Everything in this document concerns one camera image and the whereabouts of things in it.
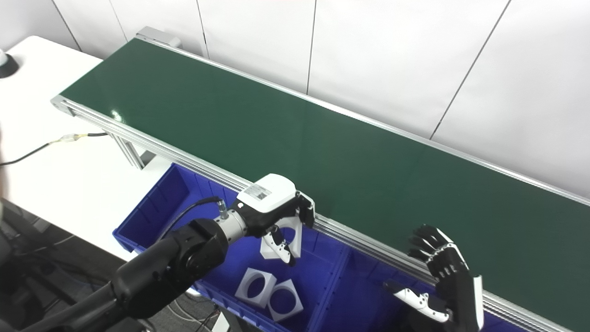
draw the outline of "robotic arm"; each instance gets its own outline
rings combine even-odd
[[[441,230],[422,225],[410,242],[409,256],[426,263],[441,298],[429,297],[388,280],[383,287],[425,317],[442,323],[447,332],[478,332],[483,328],[481,276],[472,276],[459,248]]]
[[[315,220],[313,200],[276,174],[240,192],[229,210],[221,201],[219,210],[214,220],[195,219],[170,232],[84,301],[22,332],[102,332],[125,317],[149,318],[222,264],[229,245],[243,236],[263,237],[292,266],[294,258],[275,223],[297,212],[308,227]]]

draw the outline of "metal connector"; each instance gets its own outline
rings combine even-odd
[[[219,208],[219,218],[221,220],[225,220],[229,217],[227,213],[227,207],[225,206],[225,202],[223,200],[217,202],[217,207]]]

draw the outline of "black robotic arm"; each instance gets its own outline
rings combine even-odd
[[[103,332],[126,317],[149,318],[222,264],[229,245],[239,238],[278,238],[274,224],[298,213],[309,227],[315,220],[313,201],[275,174],[240,192],[229,210],[225,204],[219,209],[215,220],[195,219],[171,231],[88,298],[22,332]],[[283,261],[294,264],[286,243],[271,241],[271,248],[288,252]]]

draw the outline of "green conveyor belt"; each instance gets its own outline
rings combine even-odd
[[[438,226],[486,290],[586,329],[590,206],[141,40],[61,95],[251,181],[285,175],[393,248]]]

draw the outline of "white wall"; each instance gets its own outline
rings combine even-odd
[[[31,35],[79,50],[52,0],[0,0],[0,48]]]
[[[314,0],[199,0],[211,60],[305,92]]]
[[[152,25],[189,51],[424,137],[442,118],[435,141],[590,198],[583,0],[511,2],[447,113],[508,0],[55,3],[92,55]]]
[[[318,0],[309,95],[429,138],[506,0]]]
[[[109,0],[54,0],[82,52],[106,58],[127,42]]]
[[[513,1],[433,139],[590,196],[590,2]]]
[[[184,50],[208,56],[196,0],[111,0],[111,4],[128,40],[148,25],[180,38]]]

